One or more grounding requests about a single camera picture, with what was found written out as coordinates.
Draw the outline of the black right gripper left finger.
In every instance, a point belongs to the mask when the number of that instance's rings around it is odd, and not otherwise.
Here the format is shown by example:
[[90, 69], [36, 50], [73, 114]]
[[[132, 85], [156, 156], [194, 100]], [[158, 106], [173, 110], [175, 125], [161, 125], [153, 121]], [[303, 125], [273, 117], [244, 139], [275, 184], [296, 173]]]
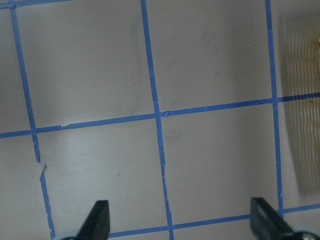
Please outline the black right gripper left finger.
[[107, 240], [111, 229], [108, 200], [98, 200], [93, 205], [79, 232], [80, 240]]

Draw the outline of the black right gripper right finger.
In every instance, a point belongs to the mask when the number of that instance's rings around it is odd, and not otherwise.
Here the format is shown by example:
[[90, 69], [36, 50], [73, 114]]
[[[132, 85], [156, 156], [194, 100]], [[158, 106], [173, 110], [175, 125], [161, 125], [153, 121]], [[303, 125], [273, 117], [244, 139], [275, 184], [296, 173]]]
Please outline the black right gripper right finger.
[[293, 229], [262, 197], [250, 200], [250, 230], [256, 240], [292, 240]]

